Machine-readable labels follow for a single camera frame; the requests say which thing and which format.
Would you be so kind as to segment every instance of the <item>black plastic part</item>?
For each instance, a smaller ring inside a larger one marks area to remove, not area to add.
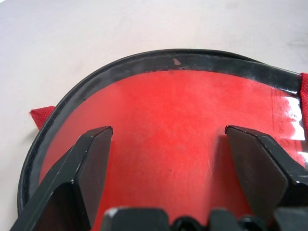
[[[175,63],[174,59],[177,59],[180,65]],[[150,51],[106,65],[86,77],[64,96],[34,140],[19,180],[18,212],[23,210],[38,187],[41,166],[53,137],[84,100],[116,81],[136,74],[166,70],[197,70],[230,74],[265,83],[293,96],[299,92],[301,86],[301,78],[297,73],[224,51],[190,49]]]
[[[83,134],[51,167],[11,231],[90,230],[103,192],[102,166],[107,164],[111,136],[111,127]]]
[[[203,231],[204,228],[192,217],[180,217],[173,222],[172,231]]]
[[[273,231],[307,231],[308,207],[278,208],[275,213]]]
[[[208,231],[242,231],[235,217],[226,209],[214,209],[208,220]]]
[[[169,231],[168,215],[158,208],[112,208],[101,231]]]
[[[254,214],[268,220],[278,206],[308,206],[308,171],[268,134],[227,126],[241,188]]]
[[[239,220],[239,225],[244,231],[267,231],[267,227],[263,220],[247,215]]]

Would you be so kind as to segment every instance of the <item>white surface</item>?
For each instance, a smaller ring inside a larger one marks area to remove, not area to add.
[[[225,50],[308,72],[307,0],[6,0],[0,3],[0,229],[17,218],[28,112],[127,55]]]

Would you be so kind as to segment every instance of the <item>red strap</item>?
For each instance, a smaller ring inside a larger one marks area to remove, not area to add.
[[[39,130],[41,130],[46,120],[48,119],[49,115],[54,110],[54,108],[55,108],[54,106],[49,106],[38,109],[32,109],[30,111],[30,115],[32,116],[32,119],[34,120]]]
[[[302,73],[302,87],[300,90],[300,98],[302,101],[303,118],[305,129],[308,130],[308,74]]]

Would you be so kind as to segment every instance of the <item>black rubber trim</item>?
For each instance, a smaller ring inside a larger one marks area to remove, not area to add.
[[[21,213],[29,200],[31,191],[38,186],[41,166],[54,135],[74,109],[92,94],[116,81],[136,74],[165,70],[199,70],[230,74],[265,83],[292,95],[296,95],[301,86],[301,78],[297,73],[224,51],[190,49],[149,51],[112,62],[74,86],[58,103],[36,136],[26,156],[19,179],[18,213]]]

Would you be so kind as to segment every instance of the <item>red surface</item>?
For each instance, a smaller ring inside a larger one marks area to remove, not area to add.
[[[114,135],[94,230],[114,206],[164,208],[173,221],[190,215],[205,224],[211,208],[250,213],[235,175],[224,128],[272,135],[297,159],[288,96],[241,77],[162,71],[118,81],[84,101],[52,141],[40,180],[85,131],[111,125]]]
[[[41,130],[46,120],[48,119],[49,115],[54,110],[54,108],[55,108],[54,106],[49,106],[38,109],[32,109],[30,111],[30,115],[32,116],[32,119],[34,120],[39,130]]]
[[[308,129],[308,74],[302,73],[302,86],[300,90],[300,98],[302,100],[303,117],[305,129]]]

